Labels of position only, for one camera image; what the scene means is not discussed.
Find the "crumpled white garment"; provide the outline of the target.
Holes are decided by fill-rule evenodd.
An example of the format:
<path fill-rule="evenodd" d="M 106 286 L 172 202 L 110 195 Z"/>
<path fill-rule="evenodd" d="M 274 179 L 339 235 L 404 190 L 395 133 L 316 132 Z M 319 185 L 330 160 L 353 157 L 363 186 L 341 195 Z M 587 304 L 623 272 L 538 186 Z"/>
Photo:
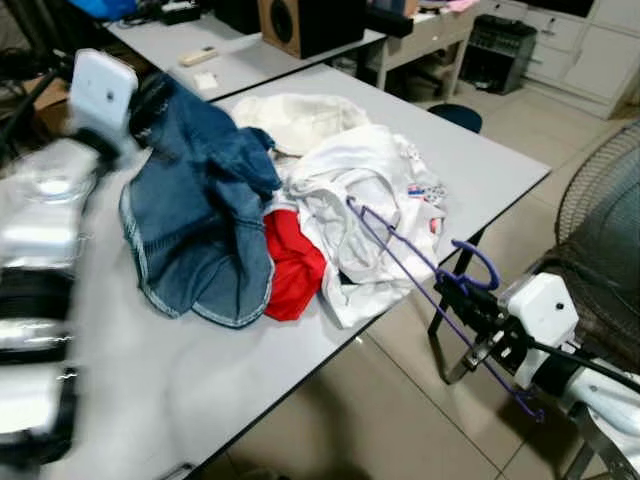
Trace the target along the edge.
<path fill-rule="evenodd" d="M 434 278 L 447 191 L 406 137 L 361 125 L 284 173 L 282 197 L 326 261 L 319 298 L 338 328 L 384 314 Z"/>

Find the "white drawer cabinet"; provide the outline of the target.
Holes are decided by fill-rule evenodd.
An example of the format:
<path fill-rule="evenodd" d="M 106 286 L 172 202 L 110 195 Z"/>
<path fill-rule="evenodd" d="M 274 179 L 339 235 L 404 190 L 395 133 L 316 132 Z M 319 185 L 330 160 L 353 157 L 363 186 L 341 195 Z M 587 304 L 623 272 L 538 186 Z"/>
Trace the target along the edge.
<path fill-rule="evenodd" d="M 637 88 L 640 0 L 511 0 L 536 31 L 526 77 L 608 119 Z"/>

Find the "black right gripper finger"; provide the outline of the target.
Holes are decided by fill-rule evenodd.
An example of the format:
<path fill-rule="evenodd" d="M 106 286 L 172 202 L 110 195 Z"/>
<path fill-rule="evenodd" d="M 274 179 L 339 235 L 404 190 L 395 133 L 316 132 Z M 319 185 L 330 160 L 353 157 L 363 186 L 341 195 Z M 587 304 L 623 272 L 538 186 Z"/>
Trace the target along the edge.
<path fill-rule="evenodd" d="M 436 279 L 436 292 L 454 310 L 495 314 L 499 310 L 497 297 L 494 296 L 498 285 L 498 280 L 494 278 L 477 282 L 466 274 L 443 274 Z"/>
<path fill-rule="evenodd" d="M 492 306 L 457 305 L 452 308 L 454 315 L 463 325 L 470 328 L 477 337 L 490 337 L 499 332 L 499 308 Z"/>

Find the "small black device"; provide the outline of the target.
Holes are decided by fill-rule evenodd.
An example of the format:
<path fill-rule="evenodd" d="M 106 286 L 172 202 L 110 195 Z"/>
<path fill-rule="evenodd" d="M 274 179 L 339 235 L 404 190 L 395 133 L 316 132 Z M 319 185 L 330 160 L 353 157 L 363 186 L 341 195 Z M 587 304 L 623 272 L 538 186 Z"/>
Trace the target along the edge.
<path fill-rule="evenodd" d="M 191 0 L 174 0 L 165 3 L 156 10 L 156 18 L 165 26 L 177 26 L 201 18 L 204 9 Z"/>

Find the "blue round stool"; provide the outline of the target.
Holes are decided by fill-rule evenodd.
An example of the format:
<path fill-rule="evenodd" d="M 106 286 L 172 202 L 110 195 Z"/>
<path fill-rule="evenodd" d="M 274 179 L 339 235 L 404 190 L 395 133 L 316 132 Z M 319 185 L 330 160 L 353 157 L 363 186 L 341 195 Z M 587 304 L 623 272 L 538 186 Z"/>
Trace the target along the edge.
<path fill-rule="evenodd" d="M 483 131 L 483 115 L 479 111 L 467 108 L 465 105 L 442 102 L 442 104 L 430 106 L 428 111 L 435 116 L 439 116 L 439 118 L 447 120 L 449 123 L 465 128 L 466 131 L 476 134 Z"/>

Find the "cream white garment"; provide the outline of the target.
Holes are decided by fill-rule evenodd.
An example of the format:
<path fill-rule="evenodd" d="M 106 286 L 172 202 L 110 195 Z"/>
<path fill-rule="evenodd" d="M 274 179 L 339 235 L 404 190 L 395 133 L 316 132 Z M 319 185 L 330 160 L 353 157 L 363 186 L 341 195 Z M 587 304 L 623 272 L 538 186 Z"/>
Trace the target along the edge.
<path fill-rule="evenodd" d="M 370 125 L 366 111 L 355 102 L 320 93 L 276 93 L 244 97 L 230 110 L 239 127 L 269 134 L 275 154 L 302 157 L 328 138 Z"/>

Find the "red garment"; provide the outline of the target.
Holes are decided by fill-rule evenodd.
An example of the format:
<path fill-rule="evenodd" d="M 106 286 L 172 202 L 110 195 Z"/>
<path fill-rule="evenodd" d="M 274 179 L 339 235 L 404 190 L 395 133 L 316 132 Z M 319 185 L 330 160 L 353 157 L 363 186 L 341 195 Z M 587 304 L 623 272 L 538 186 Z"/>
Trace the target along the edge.
<path fill-rule="evenodd" d="M 323 287 L 325 256 L 303 234 L 297 211 L 287 207 L 270 210 L 264 225 L 274 266 L 265 314 L 279 323 L 294 323 Z"/>

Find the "white remote control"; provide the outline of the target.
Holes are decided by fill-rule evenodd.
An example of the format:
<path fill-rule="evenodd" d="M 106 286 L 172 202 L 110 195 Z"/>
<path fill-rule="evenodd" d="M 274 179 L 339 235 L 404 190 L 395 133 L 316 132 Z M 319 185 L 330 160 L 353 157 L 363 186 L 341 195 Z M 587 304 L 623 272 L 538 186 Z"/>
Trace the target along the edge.
<path fill-rule="evenodd" d="M 215 58 L 219 54 L 219 51 L 215 47 L 202 47 L 200 50 L 187 52 L 183 56 L 180 56 L 179 65 L 183 68 L 196 67 L 196 65 L 205 63 L 205 61 Z"/>

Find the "blue cloth item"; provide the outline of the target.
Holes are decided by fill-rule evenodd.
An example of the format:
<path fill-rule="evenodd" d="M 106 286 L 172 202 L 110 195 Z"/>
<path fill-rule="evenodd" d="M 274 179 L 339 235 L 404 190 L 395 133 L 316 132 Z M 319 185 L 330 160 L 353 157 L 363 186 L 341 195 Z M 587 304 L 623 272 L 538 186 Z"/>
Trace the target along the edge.
<path fill-rule="evenodd" d="M 138 0 L 68 0 L 68 3 L 97 20 L 120 20 L 138 10 Z"/>

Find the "wooden black loudspeaker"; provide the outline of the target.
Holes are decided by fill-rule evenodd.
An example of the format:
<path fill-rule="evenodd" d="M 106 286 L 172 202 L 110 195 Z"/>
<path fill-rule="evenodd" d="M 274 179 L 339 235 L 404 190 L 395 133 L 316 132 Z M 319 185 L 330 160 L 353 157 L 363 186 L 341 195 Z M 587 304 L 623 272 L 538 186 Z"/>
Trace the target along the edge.
<path fill-rule="evenodd" d="M 353 44 L 364 37 L 367 0 L 259 0 L 262 40 L 293 58 Z"/>

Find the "black office machine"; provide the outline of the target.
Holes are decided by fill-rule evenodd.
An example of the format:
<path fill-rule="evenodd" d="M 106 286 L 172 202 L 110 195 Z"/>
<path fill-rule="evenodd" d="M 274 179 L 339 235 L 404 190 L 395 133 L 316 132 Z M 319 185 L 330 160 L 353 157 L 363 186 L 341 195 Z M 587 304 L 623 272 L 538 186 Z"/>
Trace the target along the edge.
<path fill-rule="evenodd" d="M 460 78 L 495 95 L 520 90 L 536 37 L 536 29 L 521 20 L 479 15 L 468 37 Z"/>

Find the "black standing fan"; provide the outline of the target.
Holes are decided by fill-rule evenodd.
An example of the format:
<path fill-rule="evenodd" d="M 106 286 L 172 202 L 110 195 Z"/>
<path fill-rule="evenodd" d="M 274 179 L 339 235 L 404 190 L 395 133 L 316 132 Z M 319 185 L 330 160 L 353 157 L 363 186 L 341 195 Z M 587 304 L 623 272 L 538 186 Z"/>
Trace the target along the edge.
<path fill-rule="evenodd" d="M 573 264 L 604 276 L 640 264 L 640 127 L 613 134 L 580 165 L 561 197 L 556 247 Z"/>

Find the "white desk with drawer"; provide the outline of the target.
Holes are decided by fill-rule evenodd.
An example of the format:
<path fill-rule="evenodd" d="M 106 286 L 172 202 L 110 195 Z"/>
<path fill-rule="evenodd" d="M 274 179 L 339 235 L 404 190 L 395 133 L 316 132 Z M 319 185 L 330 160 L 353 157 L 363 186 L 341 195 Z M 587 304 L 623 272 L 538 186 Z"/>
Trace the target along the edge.
<path fill-rule="evenodd" d="M 387 77 L 392 70 L 434 54 L 445 52 L 445 74 L 442 83 L 442 101 L 449 102 L 460 83 L 461 65 L 468 47 L 479 6 L 468 6 L 462 12 L 449 9 L 439 13 L 420 14 L 413 18 L 413 29 L 407 36 L 385 36 L 372 42 L 367 69 L 372 73 L 372 83 L 378 90 L 387 88 Z"/>

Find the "blue denim garment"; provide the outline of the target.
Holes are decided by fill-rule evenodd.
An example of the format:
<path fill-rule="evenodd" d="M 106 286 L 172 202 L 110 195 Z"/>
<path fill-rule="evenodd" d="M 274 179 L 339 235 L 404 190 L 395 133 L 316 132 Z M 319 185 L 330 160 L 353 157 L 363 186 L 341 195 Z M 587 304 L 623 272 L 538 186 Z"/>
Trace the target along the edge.
<path fill-rule="evenodd" d="M 273 140 L 177 81 L 119 200 L 140 291 L 168 317 L 242 329 L 265 314 L 274 266 L 264 216 L 282 179 Z"/>

